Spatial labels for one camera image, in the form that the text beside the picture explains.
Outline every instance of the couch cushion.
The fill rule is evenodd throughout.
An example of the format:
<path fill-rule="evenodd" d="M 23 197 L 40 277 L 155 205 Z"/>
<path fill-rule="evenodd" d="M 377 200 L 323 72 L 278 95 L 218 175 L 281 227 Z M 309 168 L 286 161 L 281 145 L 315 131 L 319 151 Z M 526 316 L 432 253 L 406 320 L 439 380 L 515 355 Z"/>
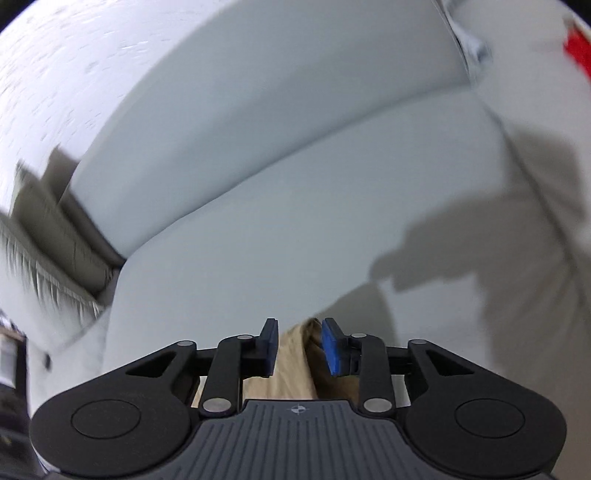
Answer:
<path fill-rule="evenodd" d="M 22 164 L 15 174 L 11 217 L 83 289 L 92 294 L 105 289 L 112 277 L 110 266 L 68 221 L 51 191 Z"/>
<path fill-rule="evenodd" d="M 103 310 L 1 213 L 0 290 L 7 316 L 49 353 L 74 341 Z"/>
<path fill-rule="evenodd" d="M 274 164 L 145 244 L 121 272 L 103 367 L 180 339 L 213 347 L 266 317 L 285 331 L 333 316 L 391 345 L 427 338 L 548 396 L 584 478 L 579 287 L 499 125 L 471 92 L 437 95 Z"/>
<path fill-rule="evenodd" d="M 431 0 L 246 0 L 125 98 L 70 185 L 123 256 L 302 146 L 377 109 L 467 83 Z"/>

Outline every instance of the blue gripper pad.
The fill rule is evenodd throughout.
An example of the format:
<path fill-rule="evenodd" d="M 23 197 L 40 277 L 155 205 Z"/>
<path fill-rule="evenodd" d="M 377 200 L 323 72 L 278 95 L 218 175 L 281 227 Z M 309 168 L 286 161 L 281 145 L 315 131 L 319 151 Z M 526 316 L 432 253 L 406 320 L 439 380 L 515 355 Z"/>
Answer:
<path fill-rule="evenodd" d="M 322 322 L 322 349 L 326 355 L 326 363 L 329 366 L 332 376 L 340 375 L 341 361 L 336 338 L 329 328 L 327 322 Z"/>

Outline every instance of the beige cloth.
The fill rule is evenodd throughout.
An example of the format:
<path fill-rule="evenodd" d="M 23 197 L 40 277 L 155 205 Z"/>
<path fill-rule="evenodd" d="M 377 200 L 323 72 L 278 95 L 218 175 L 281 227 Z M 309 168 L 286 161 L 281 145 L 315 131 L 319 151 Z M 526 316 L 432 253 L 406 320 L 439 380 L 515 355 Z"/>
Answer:
<path fill-rule="evenodd" d="M 275 372 L 270 378 L 248 378 L 243 384 L 243 398 L 265 400 L 358 400 L 357 377 L 335 378 L 330 375 L 320 341 L 320 322 L 309 319 L 294 326 L 279 339 Z M 193 400 L 199 404 L 204 384 Z"/>

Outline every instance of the red object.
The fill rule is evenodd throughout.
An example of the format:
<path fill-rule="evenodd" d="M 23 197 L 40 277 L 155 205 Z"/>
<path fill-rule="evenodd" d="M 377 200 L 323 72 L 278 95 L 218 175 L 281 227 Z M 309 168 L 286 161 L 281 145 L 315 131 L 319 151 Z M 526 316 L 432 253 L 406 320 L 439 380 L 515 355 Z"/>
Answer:
<path fill-rule="evenodd" d="M 576 28 L 569 31 L 564 51 L 583 69 L 591 80 L 591 43 Z"/>

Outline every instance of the logo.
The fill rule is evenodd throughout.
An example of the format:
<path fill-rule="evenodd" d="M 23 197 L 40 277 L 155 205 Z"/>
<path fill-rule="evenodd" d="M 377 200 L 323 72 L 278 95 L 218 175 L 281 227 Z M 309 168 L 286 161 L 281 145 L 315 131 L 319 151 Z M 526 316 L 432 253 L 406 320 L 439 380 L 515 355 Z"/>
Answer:
<path fill-rule="evenodd" d="M 294 405 L 293 407 L 290 408 L 290 410 L 295 413 L 296 415 L 300 415 L 302 413 L 304 413 L 306 410 L 308 410 L 305 406 L 300 405 L 299 403 L 297 405 Z"/>

